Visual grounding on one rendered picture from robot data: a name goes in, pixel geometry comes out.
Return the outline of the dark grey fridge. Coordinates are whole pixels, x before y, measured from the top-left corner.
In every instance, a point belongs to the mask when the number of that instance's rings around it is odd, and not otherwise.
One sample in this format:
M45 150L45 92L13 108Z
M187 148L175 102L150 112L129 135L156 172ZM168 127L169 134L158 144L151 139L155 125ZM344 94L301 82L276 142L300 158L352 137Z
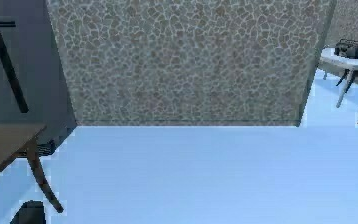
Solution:
M28 111L15 99L0 60L0 123L42 123L37 144L41 156L55 152L77 126L46 0L0 0L0 43L19 81Z

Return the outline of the brown wooden table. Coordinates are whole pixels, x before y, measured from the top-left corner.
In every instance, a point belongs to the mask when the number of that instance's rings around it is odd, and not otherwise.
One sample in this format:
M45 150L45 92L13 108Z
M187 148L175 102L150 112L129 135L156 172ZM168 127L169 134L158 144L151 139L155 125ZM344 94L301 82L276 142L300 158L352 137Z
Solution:
M0 124L0 173L23 156L49 203L58 213L62 213L64 208L47 181L37 148L38 136L45 129L46 125L40 123Z

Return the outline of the white round table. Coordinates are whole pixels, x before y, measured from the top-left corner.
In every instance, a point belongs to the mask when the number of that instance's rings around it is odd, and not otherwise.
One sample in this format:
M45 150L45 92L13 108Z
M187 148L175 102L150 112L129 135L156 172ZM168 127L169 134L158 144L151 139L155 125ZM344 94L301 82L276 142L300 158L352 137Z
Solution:
M352 83L355 81L355 71L358 71L358 59L349 59L334 54L334 48L325 48L321 52L320 62L328 63L340 67L343 71L347 71L346 83L339 94L339 99L336 103L336 107L339 108L344 99L345 94L349 90Z

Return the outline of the black toaster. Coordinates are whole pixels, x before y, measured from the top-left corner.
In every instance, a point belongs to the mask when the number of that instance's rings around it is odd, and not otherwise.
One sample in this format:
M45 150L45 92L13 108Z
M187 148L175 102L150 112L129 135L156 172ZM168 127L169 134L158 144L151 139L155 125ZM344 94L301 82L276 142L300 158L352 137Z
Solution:
M340 39L335 45L334 54L349 59L358 59L358 41Z

